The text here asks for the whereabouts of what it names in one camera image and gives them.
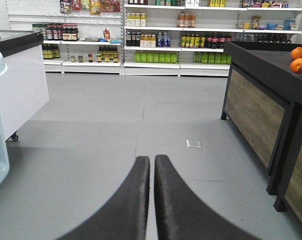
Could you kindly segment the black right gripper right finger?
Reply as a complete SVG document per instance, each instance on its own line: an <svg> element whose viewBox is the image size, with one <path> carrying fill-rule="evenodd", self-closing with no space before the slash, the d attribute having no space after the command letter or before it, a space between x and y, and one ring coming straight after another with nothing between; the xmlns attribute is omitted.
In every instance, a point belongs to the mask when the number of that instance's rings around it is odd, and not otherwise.
<svg viewBox="0 0 302 240"><path fill-rule="evenodd" d="M154 201L160 240L256 239L205 204L164 154L155 156Z"/></svg>

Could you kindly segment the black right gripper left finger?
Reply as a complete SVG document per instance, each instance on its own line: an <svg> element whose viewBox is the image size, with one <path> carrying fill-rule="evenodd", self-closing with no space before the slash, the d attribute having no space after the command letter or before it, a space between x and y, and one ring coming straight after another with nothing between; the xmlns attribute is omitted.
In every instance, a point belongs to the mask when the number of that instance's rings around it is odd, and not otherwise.
<svg viewBox="0 0 302 240"><path fill-rule="evenodd" d="M138 156L113 196L60 240L144 240L149 209L150 159Z"/></svg>

